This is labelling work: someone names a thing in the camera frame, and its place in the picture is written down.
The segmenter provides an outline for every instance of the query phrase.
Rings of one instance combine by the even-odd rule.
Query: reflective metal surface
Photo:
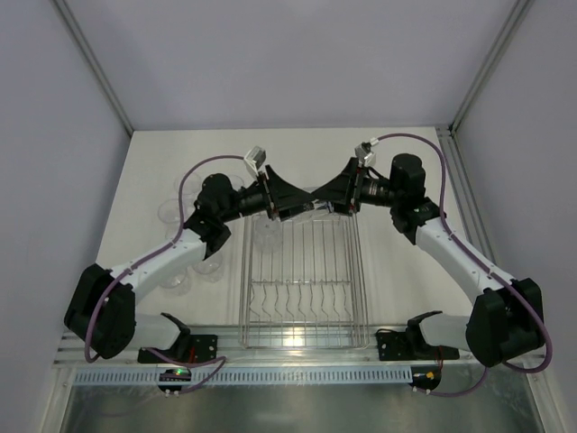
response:
[[[479,377],[477,365],[446,365],[439,390]],[[74,387],[69,432],[542,432],[525,375],[494,368],[474,394],[442,399],[406,384],[230,386],[164,398],[152,387]]]

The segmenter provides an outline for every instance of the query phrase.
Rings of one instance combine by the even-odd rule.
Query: purple cable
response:
[[[88,322],[87,336],[86,336],[85,344],[84,344],[84,357],[87,360],[87,363],[93,363],[100,356],[99,354],[96,354],[95,356],[90,355],[90,344],[92,343],[92,335],[94,334],[96,319],[98,318],[98,314],[100,313],[100,310],[102,309],[102,306],[105,303],[105,299],[108,297],[110,292],[114,289],[114,287],[116,287],[116,284],[118,284],[118,282],[120,282],[122,280],[122,278],[124,278],[126,275],[130,274],[133,270],[137,269],[142,264],[148,262],[150,259],[153,259],[157,255],[164,253],[165,251],[170,249],[172,247],[172,245],[174,245],[174,243],[176,243],[179,240],[179,238],[182,236],[182,231],[184,229],[184,223],[185,223],[185,221],[184,221],[184,206],[182,204],[182,189],[184,188],[184,183],[186,182],[186,180],[188,179],[188,176],[190,176],[190,174],[192,174],[193,171],[195,171],[196,169],[205,165],[208,162],[217,161],[217,160],[241,160],[242,161],[243,157],[238,156],[238,155],[213,156],[211,158],[206,158],[205,160],[199,162],[192,169],[187,171],[187,174],[184,175],[184,177],[180,181],[180,185],[179,185],[179,217],[180,217],[180,222],[179,222],[178,232],[174,236],[174,239],[172,239],[172,241],[170,241],[168,244],[163,245],[158,250],[155,250],[152,253],[145,255],[140,260],[138,260],[135,264],[133,264],[132,268],[125,269],[124,271],[122,271],[116,278],[114,278],[114,280],[110,284],[108,284],[105,291],[103,291],[102,295],[100,296],[100,299],[98,299],[98,302],[96,303],[94,311],[92,312],[92,316],[90,316],[90,321]]]
[[[507,281],[505,281],[505,279],[502,278],[500,275],[498,275],[495,272],[492,272],[489,266],[487,266],[485,263],[483,263],[481,260],[479,260],[479,258],[473,253],[473,251],[471,251],[467,247],[467,245],[465,245],[455,235],[455,233],[453,233],[453,231],[451,230],[451,228],[449,227],[449,225],[446,222],[446,218],[444,216],[444,191],[445,191],[445,186],[446,186],[447,174],[446,174],[446,162],[444,160],[443,153],[438,148],[438,146],[436,146],[433,142],[427,140],[424,137],[421,137],[420,135],[415,135],[415,134],[407,134],[407,133],[386,134],[386,135],[382,135],[377,140],[382,141],[382,140],[386,140],[388,138],[398,138],[398,137],[406,137],[406,138],[413,138],[415,140],[419,140],[420,142],[425,143],[425,144],[429,145],[430,147],[432,147],[433,150],[436,152],[437,156],[439,157],[439,161],[441,162],[441,197],[439,198],[439,209],[440,209],[440,214],[441,214],[441,223],[443,224],[444,230],[454,240],[454,242],[459,246],[459,248],[461,248],[461,250],[475,264],[477,264],[481,269],[483,269],[484,272],[487,273],[487,275],[489,275],[491,278],[495,279],[495,281],[497,281],[499,284],[502,284],[503,287],[505,287],[509,291],[509,293],[513,297],[515,297],[516,300],[519,301],[519,303],[523,306],[523,308],[525,308],[527,310],[527,312],[529,313],[529,316],[531,316],[531,318],[535,321],[537,327],[539,328],[539,332],[541,332],[541,334],[543,335],[543,338],[545,340],[546,353],[545,353],[545,359],[543,360],[543,362],[540,365],[538,365],[537,367],[534,367],[534,368],[522,368],[522,367],[517,367],[516,365],[510,364],[508,362],[504,362],[503,364],[506,365],[511,370],[514,370],[514,371],[519,372],[519,373],[540,373],[540,372],[542,372],[545,368],[547,368],[549,366],[549,364],[551,363],[551,360],[553,358],[553,342],[551,341],[551,337],[549,336],[549,332],[547,331],[547,328],[545,327],[545,323],[543,323],[543,320],[541,320],[539,315],[536,313],[535,309],[533,309],[533,307],[531,307],[531,305],[515,290],[515,288],[513,286],[511,286]],[[486,374],[484,374],[481,377],[481,379],[484,381],[485,377],[486,377]]]
[[[487,376],[489,376],[489,368],[485,367],[485,369],[483,370],[483,374],[481,375],[481,377],[479,378],[477,383],[475,383],[468,390],[458,391],[458,392],[430,391],[427,395],[433,395],[435,397],[447,397],[447,398],[462,397],[463,395],[471,394],[472,392],[477,391],[481,387],[481,385],[484,384],[485,380],[487,380]],[[418,392],[421,392],[422,394],[426,394],[426,391],[421,390],[420,388],[414,387],[413,390],[417,390]]]

